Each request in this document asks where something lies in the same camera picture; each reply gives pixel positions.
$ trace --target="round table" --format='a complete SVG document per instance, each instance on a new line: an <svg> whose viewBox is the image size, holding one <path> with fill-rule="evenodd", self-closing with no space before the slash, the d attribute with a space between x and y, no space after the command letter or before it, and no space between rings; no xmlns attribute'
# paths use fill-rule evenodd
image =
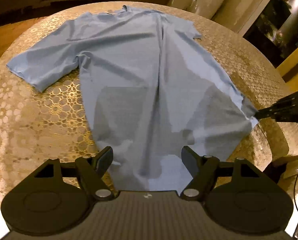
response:
<svg viewBox="0 0 298 240"><path fill-rule="evenodd" d="M249 42L227 28L179 9L139 2L101 2L53 14L25 31L0 58L0 203L28 174L49 158L71 162L94 156L82 104L78 70L39 93L11 73L6 63L80 14L117 10L122 6L156 9L194 22L203 35L198 42L227 71L233 83L256 108L268 107L290 92L272 64ZM298 125L262 120L228 160L243 156L263 170L271 160L298 155ZM112 187L108 175L104 181Z"/></svg>

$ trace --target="metal screw head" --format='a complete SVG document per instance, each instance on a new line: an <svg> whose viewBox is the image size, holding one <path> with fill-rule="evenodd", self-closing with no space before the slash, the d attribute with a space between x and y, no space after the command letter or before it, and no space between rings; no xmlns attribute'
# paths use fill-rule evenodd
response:
<svg viewBox="0 0 298 240"><path fill-rule="evenodd" d="M99 189L95 192L98 197L109 197L111 195L111 191L108 189Z"/></svg>
<svg viewBox="0 0 298 240"><path fill-rule="evenodd" d="M199 195L199 191L194 188L187 188L186 190L184 190L184 195L187 197L196 197Z"/></svg>
<svg viewBox="0 0 298 240"><path fill-rule="evenodd" d="M150 193L146 193L146 194L144 194L144 197L145 198L152 198L152 195Z"/></svg>

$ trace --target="black mount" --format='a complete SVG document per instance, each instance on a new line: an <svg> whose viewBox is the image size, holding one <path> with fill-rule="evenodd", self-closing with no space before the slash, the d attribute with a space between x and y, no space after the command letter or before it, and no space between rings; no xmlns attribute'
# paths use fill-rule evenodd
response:
<svg viewBox="0 0 298 240"><path fill-rule="evenodd" d="M277 122L298 122L298 91L279 99L272 106L255 114L258 120L271 117Z"/></svg>
<svg viewBox="0 0 298 240"><path fill-rule="evenodd" d="M27 236L58 234L84 221L97 203L119 199L101 180L112 160L111 147L73 163L47 160L3 199L1 212L8 227ZM291 199L247 160L220 162L216 157L200 157L185 146L182 161L193 179L180 198L199 202L217 224L247 235L286 228L293 212ZM81 189L66 184L63 177L76 177ZM232 179L214 188L218 177ZM109 194L99 196L99 190Z"/></svg>

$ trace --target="wall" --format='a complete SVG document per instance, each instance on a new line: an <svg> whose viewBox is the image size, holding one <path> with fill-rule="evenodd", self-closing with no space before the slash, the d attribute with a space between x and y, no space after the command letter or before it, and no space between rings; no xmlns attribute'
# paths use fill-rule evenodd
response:
<svg viewBox="0 0 298 240"><path fill-rule="evenodd" d="M298 91L298 48L277 67L277 71L291 92Z"/></svg>
<svg viewBox="0 0 298 240"><path fill-rule="evenodd" d="M250 26L252 25L268 2L269 0L224 0L212 20L238 33L253 17Z"/></svg>

